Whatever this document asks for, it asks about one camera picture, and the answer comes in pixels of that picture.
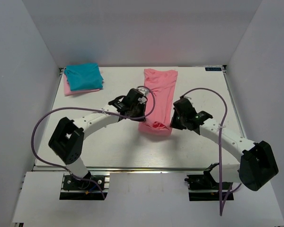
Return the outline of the pink t shirt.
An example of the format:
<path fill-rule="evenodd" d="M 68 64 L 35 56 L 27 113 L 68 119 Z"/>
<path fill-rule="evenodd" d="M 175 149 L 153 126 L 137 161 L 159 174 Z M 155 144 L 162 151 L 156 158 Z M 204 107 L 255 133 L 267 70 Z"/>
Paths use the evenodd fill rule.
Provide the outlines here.
<path fill-rule="evenodd" d="M 98 89 L 87 89 L 87 90 L 77 90 L 77 91 L 71 91 L 70 85 L 67 81 L 66 75 L 62 74 L 63 78 L 63 91 L 64 96 L 72 96 L 72 95 L 79 95 L 79 94 L 86 94 L 86 93 L 92 93 L 92 92 L 98 92 L 101 90 L 101 88 Z"/>
<path fill-rule="evenodd" d="M 138 131 L 156 136 L 171 135 L 170 117 L 177 78 L 176 70 L 144 70 L 144 86 L 152 91 L 147 95 L 145 112 L 153 112 L 139 123 Z"/>

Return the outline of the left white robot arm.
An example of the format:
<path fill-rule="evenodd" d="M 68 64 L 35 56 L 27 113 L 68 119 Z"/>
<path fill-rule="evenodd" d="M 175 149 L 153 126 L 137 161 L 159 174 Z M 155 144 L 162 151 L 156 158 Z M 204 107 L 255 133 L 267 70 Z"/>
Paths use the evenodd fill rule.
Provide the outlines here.
<path fill-rule="evenodd" d="M 75 175 L 74 183 L 81 189 L 90 185 L 91 174 L 80 158 L 83 141 L 96 131 L 121 121 L 124 116 L 144 121 L 147 102 L 146 89 L 132 88 L 125 96 L 119 96 L 108 102 L 100 110 L 70 120 L 64 117 L 59 120 L 50 140 L 49 147 Z"/>

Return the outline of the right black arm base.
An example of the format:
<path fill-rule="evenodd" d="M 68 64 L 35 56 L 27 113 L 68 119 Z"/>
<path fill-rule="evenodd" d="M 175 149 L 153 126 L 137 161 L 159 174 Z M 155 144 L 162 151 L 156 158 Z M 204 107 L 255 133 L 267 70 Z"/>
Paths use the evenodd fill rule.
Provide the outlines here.
<path fill-rule="evenodd" d="M 184 181 L 188 185 L 189 201 L 219 201 L 219 183 L 211 176 L 216 167 L 219 167 L 218 163 L 211 164 L 202 174 L 186 176 Z"/>

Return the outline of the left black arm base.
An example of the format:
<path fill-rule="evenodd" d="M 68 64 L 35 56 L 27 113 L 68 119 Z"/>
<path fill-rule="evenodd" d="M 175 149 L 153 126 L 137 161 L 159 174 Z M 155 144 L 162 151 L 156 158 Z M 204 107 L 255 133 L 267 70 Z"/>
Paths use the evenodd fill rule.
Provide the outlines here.
<path fill-rule="evenodd" d="M 108 175 L 92 175 L 91 179 L 95 181 L 100 189 L 93 182 L 80 181 L 70 175 L 63 175 L 59 200 L 62 201 L 103 201 L 109 188 Z"/>

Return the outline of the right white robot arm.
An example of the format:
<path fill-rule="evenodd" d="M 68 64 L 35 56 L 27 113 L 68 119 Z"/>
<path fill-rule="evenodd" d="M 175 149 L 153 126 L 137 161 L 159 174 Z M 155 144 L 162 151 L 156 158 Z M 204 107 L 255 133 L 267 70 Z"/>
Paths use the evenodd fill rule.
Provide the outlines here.
<path fill-rule="evenodd" d="M 238 164 L 222 165 L 214 163 L 202 175 L 188 175 L 185 179 L 190 190 L 217 189 L 230 183 L 241 183 L 252 191 L 258 191 L 279 173 L 270 144 L 256 143 L 243 138 L 231 130 L 222 128 L 207 112 L 197 112 L 187 98 L 180 98 L 174 104 L 174 114 L 170 126 L 178 130 L 194 131 L 233 155 Z"/>

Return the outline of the blue table label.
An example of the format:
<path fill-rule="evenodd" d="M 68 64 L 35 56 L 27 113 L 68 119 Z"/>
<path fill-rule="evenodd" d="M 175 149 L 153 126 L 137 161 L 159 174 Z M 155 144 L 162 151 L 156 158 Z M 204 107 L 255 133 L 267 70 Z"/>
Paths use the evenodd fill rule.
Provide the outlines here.
<path fill-rule="evenodd" d="M 206 71 L 222 71 L 220 67 L 205 67 Z"/>

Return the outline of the folded teal t shirt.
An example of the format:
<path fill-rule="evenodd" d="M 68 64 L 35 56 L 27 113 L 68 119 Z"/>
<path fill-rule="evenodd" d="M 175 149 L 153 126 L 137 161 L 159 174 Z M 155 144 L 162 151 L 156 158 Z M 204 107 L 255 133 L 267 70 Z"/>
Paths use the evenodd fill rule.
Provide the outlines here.
<path fill-rule="evenodd" d="M 97 63 L 68 65 L 64 74 L 71 91 L 103 88 L 104 79 Z"/>

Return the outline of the folded pink t shirt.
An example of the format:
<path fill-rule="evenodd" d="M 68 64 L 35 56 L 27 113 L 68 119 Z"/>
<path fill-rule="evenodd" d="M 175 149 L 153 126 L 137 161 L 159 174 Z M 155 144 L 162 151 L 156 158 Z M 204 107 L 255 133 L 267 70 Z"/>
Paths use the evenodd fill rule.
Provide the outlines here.
<path fill-rule="evenodd" d="M 71 91 L 70 85 L 67 81 L 66 75 L 62 74 L 63 78 L 63 91 L 64 96 L 72 96 L 72 95 L 79 95 L 79 94 L 86 94 L 86 93 L 92 93 L 92 92 L 98 92 L 101 90 L 101 88 L 98 89 L 87 89 L 87 90 L 77 90 L 77 91 Z"/>

